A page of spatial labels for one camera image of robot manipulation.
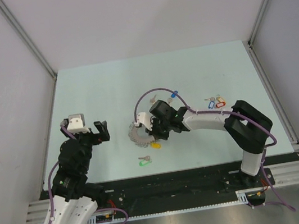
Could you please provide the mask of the round metal keyring disc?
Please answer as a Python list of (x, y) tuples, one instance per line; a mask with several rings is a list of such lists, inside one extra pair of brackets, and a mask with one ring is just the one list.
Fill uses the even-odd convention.
[(128, 137), (136, 146), (141, 148), (148, 147), (152, 143), (156, 142), (156, 139), (153, 137), (153, 135), (150, 135), (148, 132), (146, 132), (144, 126), (137, 127), (134, 124), (130, 124), (129, 126)]

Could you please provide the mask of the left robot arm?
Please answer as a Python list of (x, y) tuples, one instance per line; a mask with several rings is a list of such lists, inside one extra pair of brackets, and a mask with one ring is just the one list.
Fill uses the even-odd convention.
[(48, 175), (49, 208), (44, 224), (87, 224), (95, 211), (107, 205), (103, 186), (87, 182), (93, 147), (110, 140), (107, 122), (94, 123), (97, 133), (72, 124), (60, 127), (67, 140)]

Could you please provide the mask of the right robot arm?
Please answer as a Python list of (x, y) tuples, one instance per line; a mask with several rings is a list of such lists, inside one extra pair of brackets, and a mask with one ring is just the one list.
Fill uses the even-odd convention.
[(261, 179), (259, 172), (273, 122), (248, 102), (238, 100), (228, 111), (196, 111), (187, 106), (175, 109), (158, 100), (148, 113), (137, 114), (137, 122), (157, 140), (167, 140), (171, 131), (225, 131), (243, 150), (239, 170), (242, 185), (252, 188)]

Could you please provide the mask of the key with green tag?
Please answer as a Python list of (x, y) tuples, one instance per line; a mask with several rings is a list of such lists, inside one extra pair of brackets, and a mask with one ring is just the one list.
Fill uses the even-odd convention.
[(141, 166), (141, 167), (152, 163), (152, 159), (150, 156), (139, 157), (138, 160), (139, 160), (139, 166)]

